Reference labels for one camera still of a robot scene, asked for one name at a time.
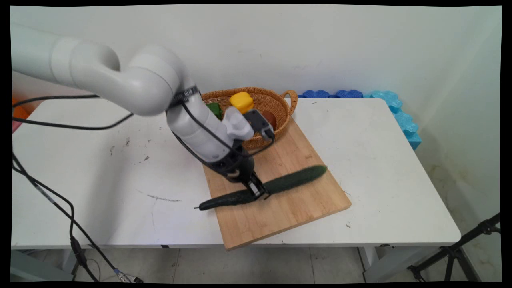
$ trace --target wicker basket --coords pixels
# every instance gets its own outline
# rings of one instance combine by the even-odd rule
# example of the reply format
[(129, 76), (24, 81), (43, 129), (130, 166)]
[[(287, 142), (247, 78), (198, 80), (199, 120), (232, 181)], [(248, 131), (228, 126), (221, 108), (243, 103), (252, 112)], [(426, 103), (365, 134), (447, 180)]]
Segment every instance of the wicker basket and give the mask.
[[(274, 114), (277, 122), (277, 127), (274, 127), (274, 134), (277, 141), (277, 139), (284, 134), (288, 120), (297, 106), (297, 93), (293, 90), (288, 90), (282, 95), (279, 95), (268, 89), (245, 87), (204, 93), (202, 98), (203, 102), (206, 104), (218, 103), (222, 111), (226, 111), (226, 109), (231, 106), (229, 98), (238, 92), (249, 93), (254, 101), (255, 109), (258, 109), (260, 112), (265, 110), (270, 111)], [(291, 107), (289, 107), (288, 103), (284, 100), (287, 94), (290, 95), (291, 98)], [(244, 141), (242, 146), (246, 150), (251, 151), (264, 147), (268, 145), (268, 143), (269, 142), (265, 141), (259, 133), (256, 133), (253, 138)]]

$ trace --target blue foam block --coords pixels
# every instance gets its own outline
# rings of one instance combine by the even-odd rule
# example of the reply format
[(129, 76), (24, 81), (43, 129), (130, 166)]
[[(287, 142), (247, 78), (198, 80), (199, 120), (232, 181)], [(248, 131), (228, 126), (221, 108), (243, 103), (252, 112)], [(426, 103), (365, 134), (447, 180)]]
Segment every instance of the blue foam block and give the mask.
[(391, 91), (372, 91), (368, 95), (364, 95), (364, 98), (380, 98), (386, 101), (389, 109), (393, 113), (398, 125), (403, 131), (403, 134), (406, 136), (407, 141), (413, 148), (416, 150), (421, 143), (421, 138), (418, 133), (418, 125), (413, 122), (413, 118), (411, 115), (402, 111), (402, 101), (398, 99), (398, 95)]
[(404, 113), (402, 109), (400, 109), (397, 113), (393, 113), (393, 116), (395, 116), (398, 125), (400, 125), (400, 128), (407, 138), (416, 134), (416, 131), (418, 131), (418, 125), (413, 123), (411, 115)]
[(335, 95), (331, 95), (331, 98), (362, 98), (362, 93), (357, 90), (339, 90)]
[(299, 98), (329, 98), (329, 92), (324, 90), (308, 90), (303, 95), (299, 95)]
[(389, 109), (393, 113), (397, 113), (403, 105), (402, 101), (398, 100), (398, 95), (391, 91), (372, 91), (365, 98), (380, 98), (386, 101), (386, 104), (388, 104)]
[(421, 138), (419, 137), (418, 133), (414, 133), (411, 137), (407, 138), (407, 141), (409, 141), (409, 144), (413, 150), (416, 150), (416, 148), (418, 148), (418, 146), (421, 144)]

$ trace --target tile floor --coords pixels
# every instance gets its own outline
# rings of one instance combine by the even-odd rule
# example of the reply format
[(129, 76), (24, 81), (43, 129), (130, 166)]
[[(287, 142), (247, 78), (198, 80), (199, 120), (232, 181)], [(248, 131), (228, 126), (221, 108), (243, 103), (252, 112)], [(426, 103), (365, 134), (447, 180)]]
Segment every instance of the tile floor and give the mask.
[[(62, 250), (45, 250), (31, 256), (59, 266)], [(363, 283), (363, 268), (356, 248), (242, 248), (226, 252), (222, 246), (207, 249), (105, 249), (109, 260), (128, 275), (149, 283), (306, 284)], [(114, 272), (92, 249), (86, 251), (89, 267), (100, 281), (118, 282)], [(427, 281), (442, 281), (446, 260), (422, 273)], [(82, 267), (75, 281), (91, 281)], [(455, 262), (453, 281), (465, 281)], [(23, 281), (11, 275), (11, 282)], [(385, 282), (414, 282), (404, 270)]]

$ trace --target cable connector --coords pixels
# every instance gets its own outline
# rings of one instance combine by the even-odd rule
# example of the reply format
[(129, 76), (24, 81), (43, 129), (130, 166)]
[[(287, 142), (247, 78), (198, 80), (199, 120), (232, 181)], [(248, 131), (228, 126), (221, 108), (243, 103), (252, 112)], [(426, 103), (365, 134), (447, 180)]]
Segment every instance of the cable connector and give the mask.
[(128, 277), (128, 275), (121, 272), (119, 269), (114, 269), (114, 273), (116, 273), (117, 278), (119, 278), (119, 281), (123, 283), (132, 283), (132, 280)]
[(75, 237), (71, 237), (71, 249), (73, 250), (73, 253), (75, 254), (76, 261), (78, 262), (78, 265), (82, 267), (87, 267), (87, 259), (85, 251), (80, 247), (80, 243), (78, 240), (76, 240)]

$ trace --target basket handle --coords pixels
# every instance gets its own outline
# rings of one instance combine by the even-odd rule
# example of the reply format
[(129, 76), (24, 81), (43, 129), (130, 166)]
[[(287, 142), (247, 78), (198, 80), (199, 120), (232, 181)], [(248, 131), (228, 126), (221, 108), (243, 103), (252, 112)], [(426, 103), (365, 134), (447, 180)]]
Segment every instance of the basket handle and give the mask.
[(295, 107), (297, 107), (298, 96), (297, 96), (297, 92), (295, 92), (293, 90), (288, 90), (285, 93), (281, 94), (281, 96), (283, 98), (286, 97), (286, 95), (290, 95), (290, 99), (291, 99), (290, 112), (288, 112), (291, 116), (293, 114), (293, 112), (295, 111)]

